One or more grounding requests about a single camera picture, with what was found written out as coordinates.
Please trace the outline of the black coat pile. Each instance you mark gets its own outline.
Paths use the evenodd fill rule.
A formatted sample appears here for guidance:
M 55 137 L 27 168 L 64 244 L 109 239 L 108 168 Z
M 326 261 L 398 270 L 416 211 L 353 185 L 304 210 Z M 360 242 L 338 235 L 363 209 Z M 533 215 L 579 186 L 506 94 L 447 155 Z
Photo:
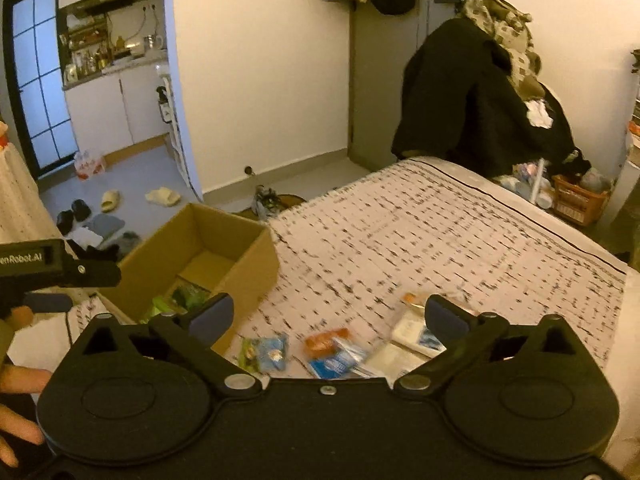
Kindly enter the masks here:
M 441 24 L 405 68 L 392 154 L 438 157 L 486 178 L 541 158 L 552 174 L 585 174 L 591 162 L 575 145 L 560 102 L 544 89 L 552 125 L 533 126 L 510 71 L 506 49 L 471 20 Z

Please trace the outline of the grey cloth on floor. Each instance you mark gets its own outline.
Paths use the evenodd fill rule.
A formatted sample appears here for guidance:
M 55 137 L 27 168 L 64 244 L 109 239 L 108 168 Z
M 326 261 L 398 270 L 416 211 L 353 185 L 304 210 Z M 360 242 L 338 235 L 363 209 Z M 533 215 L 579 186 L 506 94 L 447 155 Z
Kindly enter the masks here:
M 84 224 L 84 228 L 93 232 L 102 240 L 107 240 L 125 226 L 126 222 L 112 214 L 97 214 Z

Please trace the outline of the black shoes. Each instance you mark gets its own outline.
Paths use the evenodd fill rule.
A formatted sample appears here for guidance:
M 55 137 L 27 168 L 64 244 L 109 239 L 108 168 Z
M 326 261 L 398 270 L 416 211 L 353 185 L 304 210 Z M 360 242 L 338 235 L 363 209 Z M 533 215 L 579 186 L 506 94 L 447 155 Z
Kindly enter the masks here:
M 83 222 L 91 216 L 91 209 L 84 200 L 74 200 L 70 209 L 61 211 L 56 217 L 56 226 L 63 236 L 70 234 L 76 222 Z

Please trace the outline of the beige slipper right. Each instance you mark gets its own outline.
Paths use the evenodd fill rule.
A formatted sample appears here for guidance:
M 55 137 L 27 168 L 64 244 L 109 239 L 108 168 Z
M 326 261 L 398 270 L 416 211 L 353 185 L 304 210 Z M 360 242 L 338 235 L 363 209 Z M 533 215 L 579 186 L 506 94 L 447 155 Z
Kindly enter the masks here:
M 151 204 L 163 207 L 173 207 L 180 203 L 181 195 L 171 188 L 161 186 L 160 188 L 147 192 L 145 194 L 145 199 Z

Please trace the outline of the brown cardboard box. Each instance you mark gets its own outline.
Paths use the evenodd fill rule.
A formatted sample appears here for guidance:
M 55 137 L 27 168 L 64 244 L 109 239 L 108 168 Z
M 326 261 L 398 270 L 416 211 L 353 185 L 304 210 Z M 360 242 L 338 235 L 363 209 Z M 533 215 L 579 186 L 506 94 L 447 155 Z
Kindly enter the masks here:
M 200 204 L 177 212 L 119 263 L 122 280 L 103 287 L 110 307 L 139 323 L 156 297 L 186 283 L 234 303 L 228 332 L 213 344 L 225 354 L 243 322 L 277 284 L 280 263 L 269 226 Z

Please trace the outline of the patterned beige garment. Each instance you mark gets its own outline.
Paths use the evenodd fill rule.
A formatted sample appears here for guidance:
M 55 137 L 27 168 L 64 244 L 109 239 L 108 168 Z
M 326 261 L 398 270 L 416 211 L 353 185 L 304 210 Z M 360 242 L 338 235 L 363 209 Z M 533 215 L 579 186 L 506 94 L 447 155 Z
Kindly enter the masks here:
M 509 79 L 523 101 L 541 100 L 546 90 L 538 81 L 541 58 L 534 49 L 528 13 L 506 0 L 466 0 L 462 13 L 495 40 L 509 57 Z

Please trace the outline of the beige slipper left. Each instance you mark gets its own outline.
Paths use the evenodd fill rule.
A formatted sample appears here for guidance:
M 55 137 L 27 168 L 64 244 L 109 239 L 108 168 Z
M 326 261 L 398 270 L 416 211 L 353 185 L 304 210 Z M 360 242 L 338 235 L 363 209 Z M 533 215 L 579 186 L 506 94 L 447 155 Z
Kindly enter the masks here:
M 115 210 L 120 201 L 120 193 L 119 190 L 108 190 L 106 191 L 101 200 L 101 211 L 106 214 L 107 212 L 111 212 Z

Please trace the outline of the red white plastic bag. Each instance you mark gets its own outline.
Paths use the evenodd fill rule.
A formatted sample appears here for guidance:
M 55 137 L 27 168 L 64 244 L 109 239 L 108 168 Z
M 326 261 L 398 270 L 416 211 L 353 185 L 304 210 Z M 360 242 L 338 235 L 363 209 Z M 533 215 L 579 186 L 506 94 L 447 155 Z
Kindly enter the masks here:
M 89 180 L 106 170 L 106 162 L 103 156 L 92 154 L 89 151 L 78 151 L 74 156 L 74 169 L 79 180 Z

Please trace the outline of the beige slipper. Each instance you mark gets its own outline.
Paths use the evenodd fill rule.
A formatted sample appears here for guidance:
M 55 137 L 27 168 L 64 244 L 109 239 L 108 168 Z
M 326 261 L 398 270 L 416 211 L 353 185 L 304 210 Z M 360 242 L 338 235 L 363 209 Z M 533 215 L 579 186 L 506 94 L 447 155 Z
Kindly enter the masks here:
M 145 194 L 145 199 L 151 204 L 163 207 L 173 207 L 180 203 L 181 195 L 171 188 L 161 186 L 160 188 L 147 192 Z
M 101 200 L 101 211 L 106 214 L 107 212 L 111 212 L 115 210 L 120 201 L 120 193 L 119 190 L 108 190 L 106 191 Z

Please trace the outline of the white kitchen cabinet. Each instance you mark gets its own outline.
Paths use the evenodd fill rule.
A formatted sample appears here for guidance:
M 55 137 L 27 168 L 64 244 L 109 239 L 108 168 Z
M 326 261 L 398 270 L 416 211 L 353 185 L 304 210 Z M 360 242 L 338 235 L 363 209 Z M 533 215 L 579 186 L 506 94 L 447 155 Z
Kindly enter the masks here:
M 78 148 L 108 155 L 169 132 L 158 105 L 166 58 L 138 58 L 71 84 L 64 96 Z

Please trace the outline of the white patterned bed cover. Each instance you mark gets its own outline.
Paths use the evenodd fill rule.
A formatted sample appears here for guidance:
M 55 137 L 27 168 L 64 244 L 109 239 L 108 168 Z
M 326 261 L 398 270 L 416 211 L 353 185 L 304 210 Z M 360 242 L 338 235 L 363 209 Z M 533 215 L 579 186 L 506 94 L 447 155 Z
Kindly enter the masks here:
M 409 292 L 439 294 L 514 324 L 559 314 L 608 362 L 626 266 L 589 237 L 449 162 L 415 158 L 291 208 L 270 223 L 276 287 L 240 337 L 284 333 L 288 371 L 306 373 L 303 340 L 347 327 L 374 348 Z

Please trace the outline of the green snack packet in box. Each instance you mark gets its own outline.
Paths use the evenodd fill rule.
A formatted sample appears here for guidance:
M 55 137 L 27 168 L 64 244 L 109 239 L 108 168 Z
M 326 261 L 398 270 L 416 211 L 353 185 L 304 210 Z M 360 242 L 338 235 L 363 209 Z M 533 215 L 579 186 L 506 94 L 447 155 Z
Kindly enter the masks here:
M 167 292 L 152 298 L 149 309 L 140 322 L 146 324 L 155 315 L 164 313 L 186 314 L 201 307 L 210 296 L 210 291 L 200 285 L 177 278 Z

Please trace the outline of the glass paned black door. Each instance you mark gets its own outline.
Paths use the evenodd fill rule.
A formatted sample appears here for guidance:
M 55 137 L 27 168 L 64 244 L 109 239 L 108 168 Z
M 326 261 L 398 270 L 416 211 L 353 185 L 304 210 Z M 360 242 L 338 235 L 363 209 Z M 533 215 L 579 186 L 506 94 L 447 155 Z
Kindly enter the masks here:
M 4 0 L 2 44 L 9 100 L 27 168 L 39 179 L 78 151 L 63 90 L 58 0 Z

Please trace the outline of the cream knit cloth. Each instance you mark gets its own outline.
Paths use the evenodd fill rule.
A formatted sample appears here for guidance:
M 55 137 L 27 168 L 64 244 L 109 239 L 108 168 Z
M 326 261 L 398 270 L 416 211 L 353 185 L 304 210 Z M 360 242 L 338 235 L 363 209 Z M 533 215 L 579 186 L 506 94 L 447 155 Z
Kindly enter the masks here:
M 39 196 L 26 162 L 1 123 L 0 242 L 1 244 L 63 239 Z

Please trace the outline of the orange plastic basket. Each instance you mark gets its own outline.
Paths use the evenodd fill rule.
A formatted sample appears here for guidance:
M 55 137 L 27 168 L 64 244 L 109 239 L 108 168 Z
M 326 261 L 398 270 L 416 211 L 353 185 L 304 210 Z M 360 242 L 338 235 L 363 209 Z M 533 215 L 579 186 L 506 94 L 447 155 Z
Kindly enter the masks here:
M 593 193 L 559 174 L 552 180 L 555 192 L 553 210 L 558 216 L 576 226 L 591 226 L 600 219 L 610 192 Z

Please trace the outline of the kitchen shelf with items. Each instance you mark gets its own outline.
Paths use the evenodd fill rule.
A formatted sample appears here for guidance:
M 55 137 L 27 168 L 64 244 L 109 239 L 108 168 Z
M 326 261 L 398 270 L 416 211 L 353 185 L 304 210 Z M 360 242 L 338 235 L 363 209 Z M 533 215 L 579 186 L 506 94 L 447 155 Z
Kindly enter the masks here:
M 166 52 L 164 0 L 58 0 L 58 17 L 65 88 Z

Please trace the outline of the white flat snack packet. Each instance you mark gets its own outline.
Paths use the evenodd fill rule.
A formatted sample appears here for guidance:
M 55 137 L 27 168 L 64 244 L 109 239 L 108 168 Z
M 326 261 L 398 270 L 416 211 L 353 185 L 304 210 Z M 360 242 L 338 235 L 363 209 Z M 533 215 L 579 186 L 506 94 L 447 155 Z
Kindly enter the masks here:
M 427 361 L 425 356 L 414 353 L 404 347 L 386 342 L 362 363 L 361 369 L 368 377 L 385 378 L 393 385 L 401 376 L 421 366 Z

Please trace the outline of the grey door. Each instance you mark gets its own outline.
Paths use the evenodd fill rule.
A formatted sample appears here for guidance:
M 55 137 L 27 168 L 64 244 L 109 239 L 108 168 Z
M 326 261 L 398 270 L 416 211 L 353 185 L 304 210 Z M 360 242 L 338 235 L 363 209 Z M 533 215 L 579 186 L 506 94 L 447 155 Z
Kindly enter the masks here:
M 348 156 L 370 171 L 396 162 L 390 151 L 400 119 L 406 64 L 426 36 L 462 9 L 463 0 L 416 0 L 401 16 L 356 3 L 350 16 Z

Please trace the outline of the orange snack packet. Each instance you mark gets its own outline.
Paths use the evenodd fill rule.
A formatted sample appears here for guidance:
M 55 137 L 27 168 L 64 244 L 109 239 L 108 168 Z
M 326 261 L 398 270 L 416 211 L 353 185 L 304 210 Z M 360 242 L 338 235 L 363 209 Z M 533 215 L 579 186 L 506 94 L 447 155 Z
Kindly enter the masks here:
M 335 338 L 349 340 L 352 338 L 348 328 L 337 328 L 325 332 L 313 334 L 304 340 L 305 356 L 310 360 L 323 359 L 332 356 L 336 351 Z

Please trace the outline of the green blue snack packet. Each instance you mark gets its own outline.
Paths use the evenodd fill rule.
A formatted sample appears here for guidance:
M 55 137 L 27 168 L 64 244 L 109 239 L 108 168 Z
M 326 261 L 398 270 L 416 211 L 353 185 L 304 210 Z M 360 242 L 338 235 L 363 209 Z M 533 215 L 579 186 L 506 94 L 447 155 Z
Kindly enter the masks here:
M 239 367 L 250 373 L 284 372 L 288 358 L 288 336 L 244 338 L 238 356 Z

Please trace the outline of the shoes by bed foot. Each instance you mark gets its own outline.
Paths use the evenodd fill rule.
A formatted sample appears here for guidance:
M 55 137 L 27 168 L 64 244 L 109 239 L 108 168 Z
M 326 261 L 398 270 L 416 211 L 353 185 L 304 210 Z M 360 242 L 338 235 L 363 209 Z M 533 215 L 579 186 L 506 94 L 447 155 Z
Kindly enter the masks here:
M 273 188 L 258 185 L 250 210 L 260 221 L 277 217 L 282 211 L 305 203 L 303 197 L 294 194 L 278 194 Z

